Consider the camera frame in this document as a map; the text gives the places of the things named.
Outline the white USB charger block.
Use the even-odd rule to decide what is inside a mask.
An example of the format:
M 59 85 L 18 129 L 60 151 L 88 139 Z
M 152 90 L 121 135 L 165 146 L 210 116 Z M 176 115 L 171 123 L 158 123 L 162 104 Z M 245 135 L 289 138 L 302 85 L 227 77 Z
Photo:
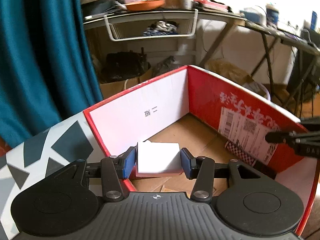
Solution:
M 145 141 L 137 144 L 137 177 L 165 177 L 182 171 L 178 143 Z

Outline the red strawberry cardboard box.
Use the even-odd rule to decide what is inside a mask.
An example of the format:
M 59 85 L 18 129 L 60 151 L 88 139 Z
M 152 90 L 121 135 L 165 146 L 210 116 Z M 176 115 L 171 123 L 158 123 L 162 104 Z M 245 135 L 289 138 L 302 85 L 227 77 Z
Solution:
M 84 110 L 101 150 L 117 155 L 191 114 L 218 129 L 223 108 L 268 128 L 305 132 L 289 111 L 197 66 L 144 81 Z

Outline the pink checkered tube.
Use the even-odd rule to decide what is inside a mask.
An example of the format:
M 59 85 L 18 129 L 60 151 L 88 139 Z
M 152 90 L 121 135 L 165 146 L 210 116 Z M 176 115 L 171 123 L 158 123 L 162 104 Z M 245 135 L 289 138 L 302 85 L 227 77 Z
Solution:
M 277 173 L 269 168 L 267 165 L 263 164 L 262 162 L 258 161 L 257 159 L 251 157 L 249 154 L 244 152 L 240 147 L 236 146 L 233 142 L 227 140 L 224 148 L 231 152 L 234 156 L 240 159 L 242 162 L 246 163 L 247 165 L 255 168 L 259 172 L 263 173 L 264 175 L 275 179 Z

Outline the brown paper bag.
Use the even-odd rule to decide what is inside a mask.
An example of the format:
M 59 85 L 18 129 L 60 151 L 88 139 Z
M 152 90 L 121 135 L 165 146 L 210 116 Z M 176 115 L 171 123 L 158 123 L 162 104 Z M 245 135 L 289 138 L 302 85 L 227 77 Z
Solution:
M 117 81 L 112 83 L 100 84 L 100 90 L 103 95 L 103 99 L 107 99 L 113 95 L 116 95 L 124 90 L 134 87 L 144 81 L 151 79 L 153 72 L 153 67 L 150 68 L 146 73 L 139 77 L 134 77 L 131 79 L 126 79 L 124 81 Z

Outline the black bag under desk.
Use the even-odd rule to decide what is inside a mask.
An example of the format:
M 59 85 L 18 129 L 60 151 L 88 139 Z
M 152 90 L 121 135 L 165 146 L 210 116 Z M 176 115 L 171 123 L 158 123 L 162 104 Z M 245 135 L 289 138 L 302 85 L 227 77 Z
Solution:
M 139 77 L 151 68 L 144 47 L 141 52 L 121 51 L 109 53 L 101 69 L 101 77 L 105 82 L 116 82 Z

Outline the teal curtain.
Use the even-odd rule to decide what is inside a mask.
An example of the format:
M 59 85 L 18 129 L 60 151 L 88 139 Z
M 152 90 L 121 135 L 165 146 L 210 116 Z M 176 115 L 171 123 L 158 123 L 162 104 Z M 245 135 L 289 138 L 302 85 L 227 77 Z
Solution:
M 1 0 L 1 138 L 9 146 L 102 98 L 80 0 Z

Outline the white desk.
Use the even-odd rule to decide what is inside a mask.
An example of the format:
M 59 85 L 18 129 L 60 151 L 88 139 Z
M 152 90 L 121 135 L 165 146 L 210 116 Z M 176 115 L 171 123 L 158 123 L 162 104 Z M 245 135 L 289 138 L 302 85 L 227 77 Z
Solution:
M 109 53 L 142 51 L 151 64 L 174 56 L 179 63 L 202 67 L 245 23 L 228 12 L 158 9 L 87 16 L 84 28 L 92 54 L 101 61 Z

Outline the pink book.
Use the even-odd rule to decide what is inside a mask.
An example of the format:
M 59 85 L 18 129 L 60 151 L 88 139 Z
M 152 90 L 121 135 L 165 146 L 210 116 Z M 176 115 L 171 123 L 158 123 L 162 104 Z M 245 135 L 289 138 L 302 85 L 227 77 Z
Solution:
M 206 8 L 206 9 L 228 12 L 228 6 L 227 5 L 224 5 L 224 4 L 221 4 L 221 3 L 207 1 L 207 0 L 199 0 L 198 2 L 201 3 L 202 6 L 204 8 Z

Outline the orange tray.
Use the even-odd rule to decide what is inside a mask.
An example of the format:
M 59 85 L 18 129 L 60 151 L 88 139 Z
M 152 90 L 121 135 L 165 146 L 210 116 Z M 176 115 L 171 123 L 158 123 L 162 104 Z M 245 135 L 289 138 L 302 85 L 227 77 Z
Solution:
M 164 0 L 146 0 L 126 4 L 128 11 L 149 11 L 164 5 Z

